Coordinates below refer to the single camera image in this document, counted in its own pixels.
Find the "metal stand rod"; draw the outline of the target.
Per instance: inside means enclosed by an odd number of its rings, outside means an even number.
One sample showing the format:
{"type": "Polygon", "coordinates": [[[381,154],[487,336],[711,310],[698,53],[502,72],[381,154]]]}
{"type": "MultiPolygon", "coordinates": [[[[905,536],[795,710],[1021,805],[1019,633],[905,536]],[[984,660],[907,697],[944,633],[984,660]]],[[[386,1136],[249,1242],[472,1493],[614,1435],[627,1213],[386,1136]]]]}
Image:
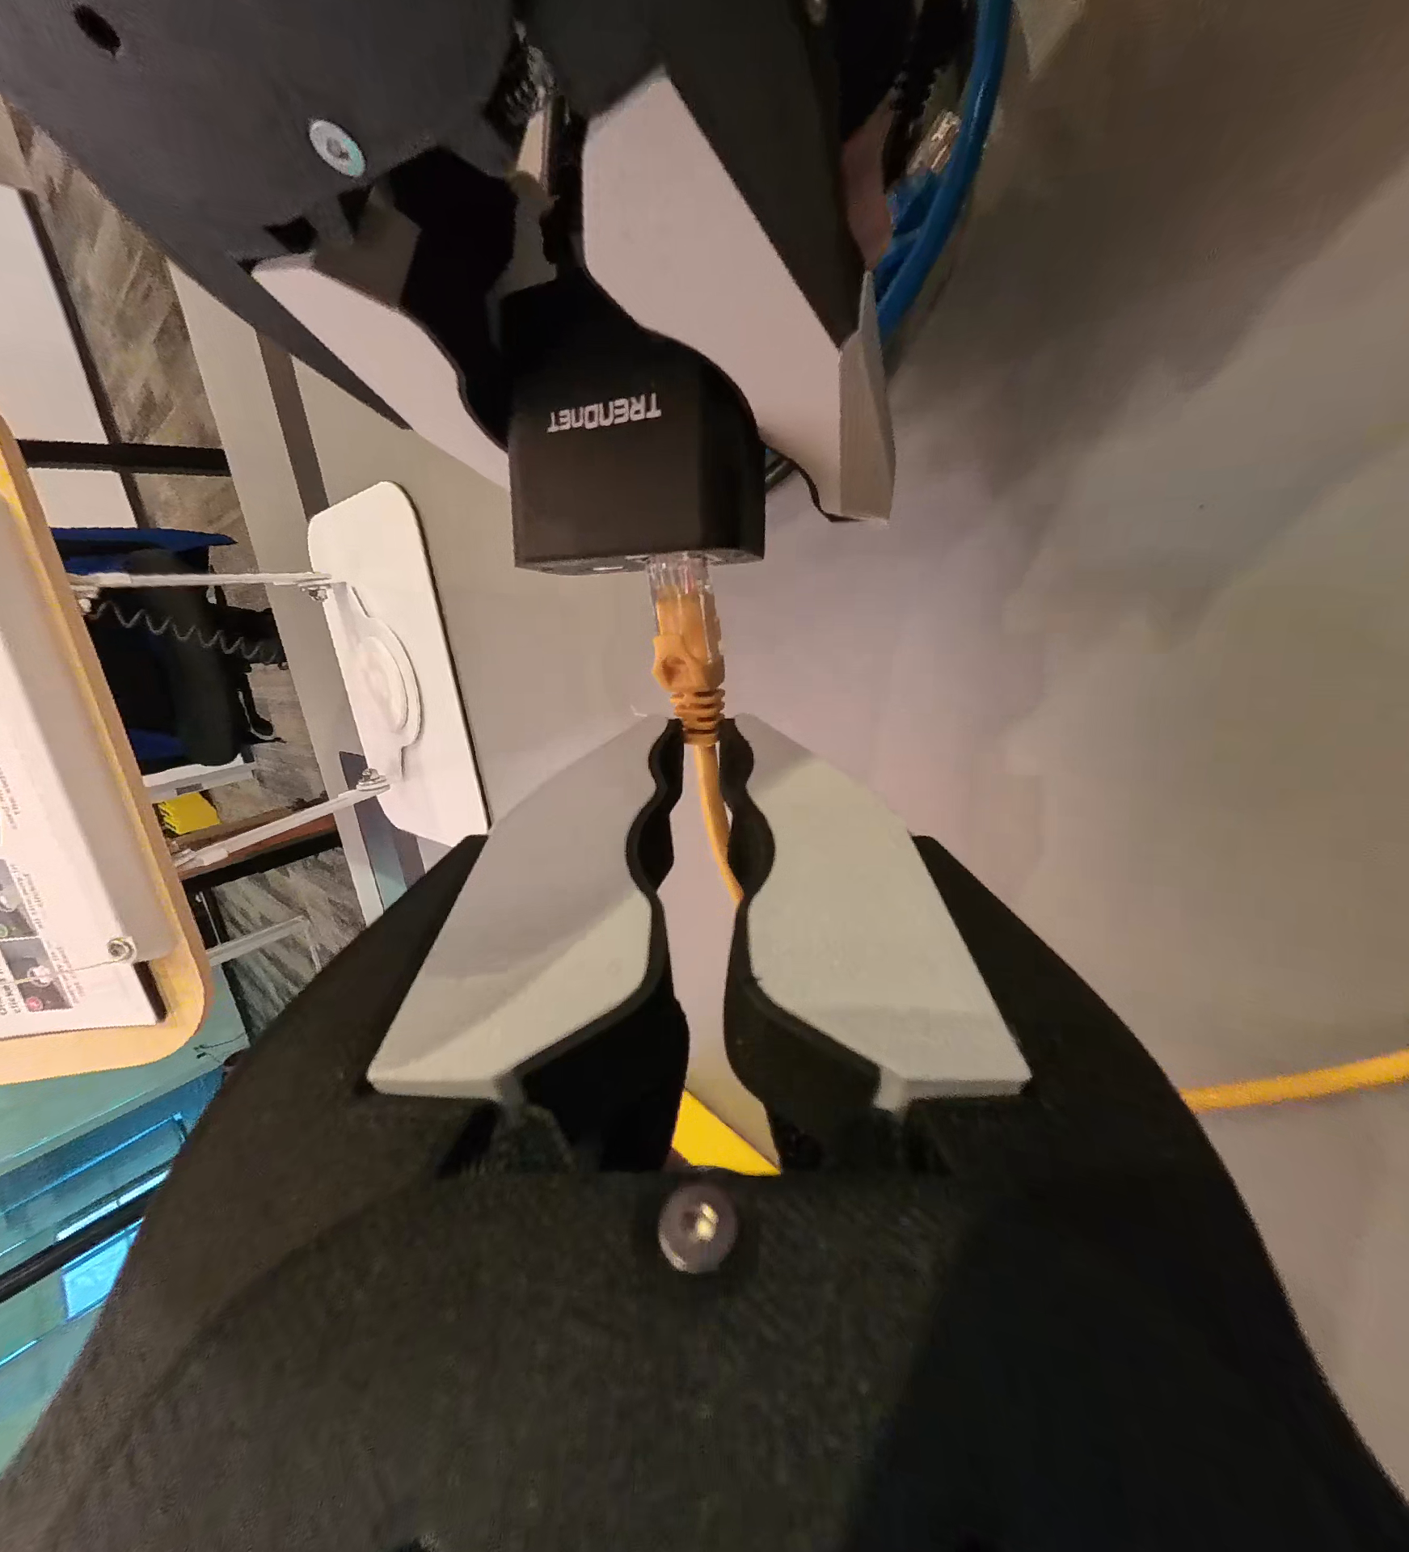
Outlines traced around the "metal stand rod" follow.
{"type": "Polygon", "coordinates": [[[104,593],[164,593],[256,587],[294,589],[324,600],[340,585],[329,572],[87,572],[63,574],[76,600],[96,600],[104,593]]]}
{"type": "Polygon", "coordinates": [[[236,881],[302,864],[342,846],[338,816],[379,800],[394,783],[368,769],[359,785],[337,798],[261,811],[170,838],[184,882],[236,881]]]}

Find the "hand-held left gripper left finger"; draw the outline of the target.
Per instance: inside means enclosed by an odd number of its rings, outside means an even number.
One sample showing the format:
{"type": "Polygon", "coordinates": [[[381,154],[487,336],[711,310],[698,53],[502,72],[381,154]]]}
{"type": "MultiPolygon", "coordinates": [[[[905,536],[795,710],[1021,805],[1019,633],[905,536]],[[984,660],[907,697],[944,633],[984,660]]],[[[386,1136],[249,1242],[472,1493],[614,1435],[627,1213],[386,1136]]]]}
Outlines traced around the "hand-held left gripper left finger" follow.
{"type": "Polygon", "coordinates": [[[689,1075],[660,888],[683,734],[645,717],[509,811],[368,1071],[384,1095],[549,1114],[605,1170],[669,1163],[689,1075]]]}

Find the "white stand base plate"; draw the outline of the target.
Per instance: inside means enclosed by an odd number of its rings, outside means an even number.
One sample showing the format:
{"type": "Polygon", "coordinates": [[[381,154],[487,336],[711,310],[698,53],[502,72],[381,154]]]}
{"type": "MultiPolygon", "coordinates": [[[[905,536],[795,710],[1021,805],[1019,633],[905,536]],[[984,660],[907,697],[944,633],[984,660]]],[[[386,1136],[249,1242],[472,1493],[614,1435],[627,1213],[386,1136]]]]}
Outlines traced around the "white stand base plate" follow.
{"type": "Polygon", "coordinates": [[[416,504],[384,481],[307,528],[368,769],[392,826],[454,848],[489,827],[478,756],[416,504]]]}

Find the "printed instruction sheet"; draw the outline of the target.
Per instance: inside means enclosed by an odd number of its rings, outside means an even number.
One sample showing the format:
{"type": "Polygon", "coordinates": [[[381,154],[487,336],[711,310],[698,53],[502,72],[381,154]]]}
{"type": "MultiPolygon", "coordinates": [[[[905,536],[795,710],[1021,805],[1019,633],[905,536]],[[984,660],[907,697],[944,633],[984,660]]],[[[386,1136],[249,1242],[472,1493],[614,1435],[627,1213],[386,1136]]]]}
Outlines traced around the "printed instruction sheet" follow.
{"type": "Polygon", "coordinates": [[[153,1025],[140,937],[76,804],[72,697],[30,684],[0,633],[0,1042],[153,1025]]]}

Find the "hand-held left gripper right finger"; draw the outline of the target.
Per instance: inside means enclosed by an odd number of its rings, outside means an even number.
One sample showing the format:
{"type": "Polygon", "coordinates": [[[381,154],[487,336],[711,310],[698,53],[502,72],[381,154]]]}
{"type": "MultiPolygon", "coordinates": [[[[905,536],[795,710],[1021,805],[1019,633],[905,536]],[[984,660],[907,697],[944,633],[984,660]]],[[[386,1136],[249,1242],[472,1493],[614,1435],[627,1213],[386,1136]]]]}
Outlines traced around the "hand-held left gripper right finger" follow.
{"type": "Polygon", "coordinates": [[[782,1156],[830,1154],[920,1103],[999,1101],[1028,1059],[907,824],[770,723],[722,736],[737,906],[735,1075],[782,1156]]]}

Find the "black ethernet splitter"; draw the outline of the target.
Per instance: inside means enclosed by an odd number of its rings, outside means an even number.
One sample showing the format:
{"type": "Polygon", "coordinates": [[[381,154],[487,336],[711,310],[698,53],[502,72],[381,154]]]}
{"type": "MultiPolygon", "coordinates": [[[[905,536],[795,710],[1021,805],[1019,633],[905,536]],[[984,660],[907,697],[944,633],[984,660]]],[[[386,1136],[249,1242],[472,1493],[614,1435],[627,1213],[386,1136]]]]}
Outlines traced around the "black ethernet splitter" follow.
{"type": "Polygon", "coordinates": [[[562,576],[768,550],[768,453],[705,356],[634,321],[588,273],[505,301],[515,561],[562,576]]]}

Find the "blue jacket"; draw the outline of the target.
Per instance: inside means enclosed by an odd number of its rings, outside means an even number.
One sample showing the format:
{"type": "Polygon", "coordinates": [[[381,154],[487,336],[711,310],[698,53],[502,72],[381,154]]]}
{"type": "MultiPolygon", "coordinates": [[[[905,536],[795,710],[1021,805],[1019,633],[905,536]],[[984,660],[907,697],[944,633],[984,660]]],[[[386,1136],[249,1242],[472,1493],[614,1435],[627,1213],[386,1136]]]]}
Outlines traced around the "blue jacket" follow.
{"type": "Polygon", "coordinates": [[[230,536],[161,528],[58,528],[54,541],[71,576],[205,574],[214,556],[232,550],[230,536]]]}

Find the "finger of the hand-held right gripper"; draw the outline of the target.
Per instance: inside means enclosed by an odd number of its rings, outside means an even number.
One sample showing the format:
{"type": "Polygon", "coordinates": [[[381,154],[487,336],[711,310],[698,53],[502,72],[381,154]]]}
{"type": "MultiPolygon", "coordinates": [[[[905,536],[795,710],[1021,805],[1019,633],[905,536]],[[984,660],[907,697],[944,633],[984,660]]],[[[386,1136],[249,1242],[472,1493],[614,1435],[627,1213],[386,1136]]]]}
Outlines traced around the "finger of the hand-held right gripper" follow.
{"type": "Polygon", "coordinates": [[[408,429],[507,486],[513,314],[581,255],[579,156],[546,178],[417,156],[366,194],[348,242],[324,238],[252,275],[408,429]]]}
{"type": "Polygon", "coordinates": [[[665,72],[588,130],[582,183],[599,286],[729,378],[828,517],[889,523],[896,444],[871,273],[856,321],[823,323],[665,72]]]}

